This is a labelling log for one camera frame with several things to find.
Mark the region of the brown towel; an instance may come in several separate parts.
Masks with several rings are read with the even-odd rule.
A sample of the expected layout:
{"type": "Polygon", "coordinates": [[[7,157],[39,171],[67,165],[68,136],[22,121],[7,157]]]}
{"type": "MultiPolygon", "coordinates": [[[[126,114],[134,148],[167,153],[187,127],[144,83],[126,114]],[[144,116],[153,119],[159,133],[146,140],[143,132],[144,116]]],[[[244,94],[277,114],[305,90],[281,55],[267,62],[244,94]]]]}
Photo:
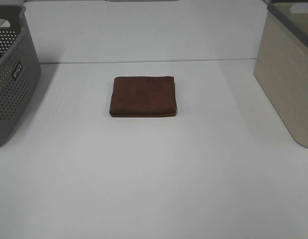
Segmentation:
{"type": "Polygon", "coordinates": [[[175,116],[177,103],[174,77],[116,77],[109,114],[119,118],[175,116]]]}

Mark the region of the beige plastic storage bin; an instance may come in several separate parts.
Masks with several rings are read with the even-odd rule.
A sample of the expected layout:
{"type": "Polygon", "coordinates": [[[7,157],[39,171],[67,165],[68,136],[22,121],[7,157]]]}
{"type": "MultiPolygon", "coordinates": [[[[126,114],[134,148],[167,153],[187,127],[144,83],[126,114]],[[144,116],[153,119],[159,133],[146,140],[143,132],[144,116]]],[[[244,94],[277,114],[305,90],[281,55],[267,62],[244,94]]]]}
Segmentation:
{"type": "Polygon", "coordinates": [[[308,0],[271,0],[254,76],[293,140],[308,148],[308,0]]]}

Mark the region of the grey perforated plastic basket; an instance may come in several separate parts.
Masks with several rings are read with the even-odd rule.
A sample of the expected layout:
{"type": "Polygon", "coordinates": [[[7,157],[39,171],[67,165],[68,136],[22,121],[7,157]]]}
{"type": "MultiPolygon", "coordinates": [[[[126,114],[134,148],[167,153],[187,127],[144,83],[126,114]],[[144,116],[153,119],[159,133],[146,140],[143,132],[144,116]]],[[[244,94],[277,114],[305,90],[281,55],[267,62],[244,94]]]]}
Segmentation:
{"type": "Polygon", "coordinates": [[[41,75],[41,67],[22,5],[0,4],[0,147],[9,139],[27,108],[41,75]],[[14,81],[18,62],[22,70],[14,81]]]}

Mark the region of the black label on basket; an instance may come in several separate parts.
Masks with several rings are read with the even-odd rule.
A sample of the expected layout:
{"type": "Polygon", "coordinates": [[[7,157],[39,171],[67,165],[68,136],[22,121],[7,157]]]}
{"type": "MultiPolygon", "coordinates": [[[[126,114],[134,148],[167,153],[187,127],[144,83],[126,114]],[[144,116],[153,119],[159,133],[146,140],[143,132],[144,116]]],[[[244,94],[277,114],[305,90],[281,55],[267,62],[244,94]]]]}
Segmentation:
{"type": "Polygon", "coordinates": [[[23,68],[22,63],[18,62],[18,64],[16,65],[15,69],[13,70],[13,72],[11,74],[14,81],[18,78],[22,68],[23,68]]]}

